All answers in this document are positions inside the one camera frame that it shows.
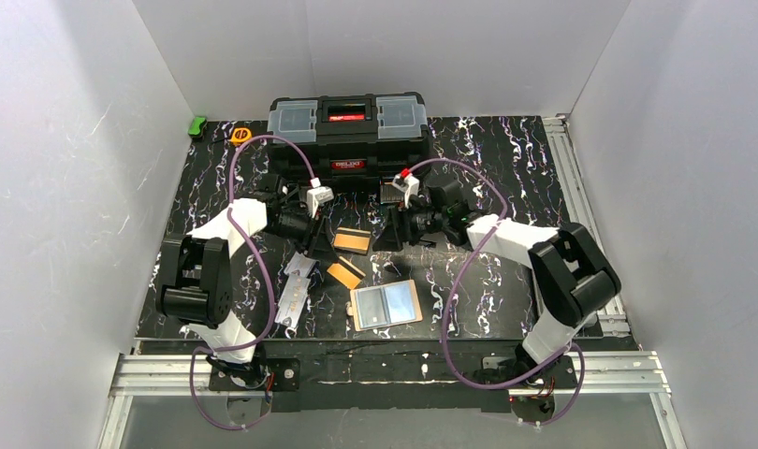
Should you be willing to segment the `tan card holder with sleeves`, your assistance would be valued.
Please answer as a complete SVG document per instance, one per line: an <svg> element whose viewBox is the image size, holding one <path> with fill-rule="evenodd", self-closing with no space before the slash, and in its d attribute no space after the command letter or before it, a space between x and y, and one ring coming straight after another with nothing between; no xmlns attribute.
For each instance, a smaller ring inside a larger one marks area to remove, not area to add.
<svg viewBox="0 0 758 449"><path fill-rule="evenodd" d="M407 325L423 319L413 280L352 290L350 311L355 331Z"/></svg>

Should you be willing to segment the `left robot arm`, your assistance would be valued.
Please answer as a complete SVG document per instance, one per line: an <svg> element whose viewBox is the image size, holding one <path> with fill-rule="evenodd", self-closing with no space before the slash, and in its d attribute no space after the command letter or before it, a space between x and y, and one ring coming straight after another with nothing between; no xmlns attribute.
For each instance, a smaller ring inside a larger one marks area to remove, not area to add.
<svg viewBox="0 0 758 449"><path fill-rule="evenodd" d="M231 258L257 233L290 241L295 252L284 268L287 281L273 309L289 311L307 297L313 269L334 262L336 254L320 207L332 200L331 188L313 180L305 193L278 175L268 175L204 225L187 234L170 234L161 245L156 309L202 338L211 361L246 366L256 337L233 311Z"/></svg>

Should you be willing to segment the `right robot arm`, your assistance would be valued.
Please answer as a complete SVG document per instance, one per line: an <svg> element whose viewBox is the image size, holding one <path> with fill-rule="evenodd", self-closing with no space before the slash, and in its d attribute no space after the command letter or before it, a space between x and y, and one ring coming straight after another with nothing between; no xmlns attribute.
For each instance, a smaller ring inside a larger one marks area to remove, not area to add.
<svg viewBox="0 0 758 449"><path fill-rule="evenodd" d="M514 261L532 272L543 309L516 350L526 369L564 350L589 317L614 298L621 282L588 229L579 223L560 227L521 224L473 208L456 181L419 193L411 174L388 183L400 201L391 206L372 248L399 252L440 233L452 245Z"/></svg>

